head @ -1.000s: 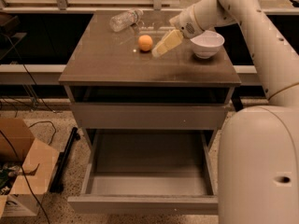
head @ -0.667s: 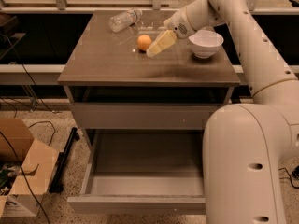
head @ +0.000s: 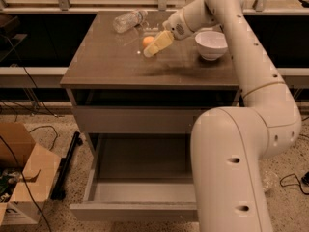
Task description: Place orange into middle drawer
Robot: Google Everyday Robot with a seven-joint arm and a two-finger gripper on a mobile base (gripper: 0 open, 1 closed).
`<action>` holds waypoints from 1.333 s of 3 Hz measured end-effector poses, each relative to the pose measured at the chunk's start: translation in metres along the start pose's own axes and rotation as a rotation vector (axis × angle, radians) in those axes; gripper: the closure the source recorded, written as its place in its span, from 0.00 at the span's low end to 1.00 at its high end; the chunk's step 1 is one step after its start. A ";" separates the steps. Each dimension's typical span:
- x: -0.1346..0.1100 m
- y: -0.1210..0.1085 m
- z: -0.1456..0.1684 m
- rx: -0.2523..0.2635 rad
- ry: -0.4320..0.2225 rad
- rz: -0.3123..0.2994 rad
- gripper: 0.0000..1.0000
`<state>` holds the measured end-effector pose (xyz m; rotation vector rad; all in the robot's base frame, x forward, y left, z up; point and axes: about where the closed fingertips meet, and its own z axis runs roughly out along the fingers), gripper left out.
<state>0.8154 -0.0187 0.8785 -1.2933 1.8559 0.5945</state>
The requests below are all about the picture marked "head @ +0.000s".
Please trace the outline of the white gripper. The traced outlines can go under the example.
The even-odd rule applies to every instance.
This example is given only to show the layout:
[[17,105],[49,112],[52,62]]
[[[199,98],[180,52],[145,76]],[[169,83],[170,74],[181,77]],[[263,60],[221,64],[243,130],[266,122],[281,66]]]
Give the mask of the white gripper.
[[159,51],[171,45],[174,38],[183,40],[193,34],[185,22],[183,10],[174,12],[162,25],[165,30],[158,33],[144,49],[143,53],[146,57],[153,57]]

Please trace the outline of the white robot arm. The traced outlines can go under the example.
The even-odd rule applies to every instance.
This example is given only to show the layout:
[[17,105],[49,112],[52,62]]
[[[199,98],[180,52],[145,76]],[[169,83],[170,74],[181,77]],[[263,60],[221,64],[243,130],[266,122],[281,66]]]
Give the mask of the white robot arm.
[[259,161],[289,149],[301,116],[242,12],[242,0],[196,0],[172,14],[145,48],[156,55],[203,27],[223,29],[244,105],[198,117],[190,155],[200,232],[272,232]]

